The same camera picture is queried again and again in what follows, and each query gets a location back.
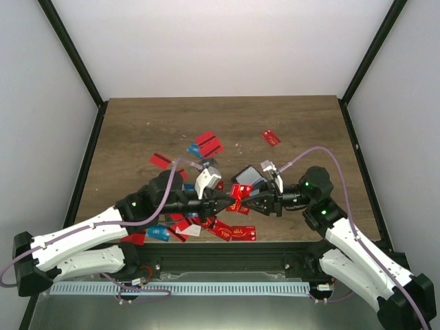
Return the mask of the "red VIP card carried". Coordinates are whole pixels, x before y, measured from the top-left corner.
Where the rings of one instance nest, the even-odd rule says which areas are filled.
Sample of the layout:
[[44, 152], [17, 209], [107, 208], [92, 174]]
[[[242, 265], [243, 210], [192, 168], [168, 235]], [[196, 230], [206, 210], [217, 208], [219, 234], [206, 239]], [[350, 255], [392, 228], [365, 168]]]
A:
[[230, 196], [233, 197], [237, 203], [242, 199], [246, 199], [252, 192], [252, 185], [233, 184], [230, 191]]

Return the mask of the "black card holder wallet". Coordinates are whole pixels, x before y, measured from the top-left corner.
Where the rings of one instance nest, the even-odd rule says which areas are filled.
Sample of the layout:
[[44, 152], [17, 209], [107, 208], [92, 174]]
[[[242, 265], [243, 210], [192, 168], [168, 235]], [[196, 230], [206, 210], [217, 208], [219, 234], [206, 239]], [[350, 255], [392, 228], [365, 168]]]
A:
[[233, 184], [251, 186], [252, 192], [250, 195], [260, 193], [260, 188], [266, 181], [266, 178], [252, 165], [246, 166], [231, 178]]

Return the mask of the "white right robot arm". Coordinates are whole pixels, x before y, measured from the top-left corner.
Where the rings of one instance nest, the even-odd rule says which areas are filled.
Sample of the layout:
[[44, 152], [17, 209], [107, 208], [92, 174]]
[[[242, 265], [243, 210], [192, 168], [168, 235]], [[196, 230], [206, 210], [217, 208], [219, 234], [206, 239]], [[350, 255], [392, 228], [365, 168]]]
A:
[[268, 180], [243, 204], [263, 215], [302, 212], [322, 238], [303, 258], [310, 275], [326, 274], [346, 285], [372, 307], [385, 329], [430, 328], [437, 315], [432, 281], [424, 274], [415, 276], [356, 227], [332, 199], [333, 184], [325, 168], [312, 166], [298, 183], [285, 185], [273, 163], [265, 161], [261, 167]]

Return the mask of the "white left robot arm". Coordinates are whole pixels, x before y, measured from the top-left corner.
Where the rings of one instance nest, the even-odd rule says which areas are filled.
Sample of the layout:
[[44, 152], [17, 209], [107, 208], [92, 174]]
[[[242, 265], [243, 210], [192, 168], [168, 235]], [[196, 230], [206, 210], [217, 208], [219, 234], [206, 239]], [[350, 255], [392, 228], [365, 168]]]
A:
[[185, 191], [183, 177], [165, 170], [86, 221], [40, 236], [17, 234], [12, 256], [18, 295], [33, 296], [58, 281], [94, 273], [134, 277], [140, 270], [138, 251], [123, 238], [156, 225], [160, 215], [215, 216], [235, 202], [215, 188], [220, 178], [205, 170], [195, 189]]

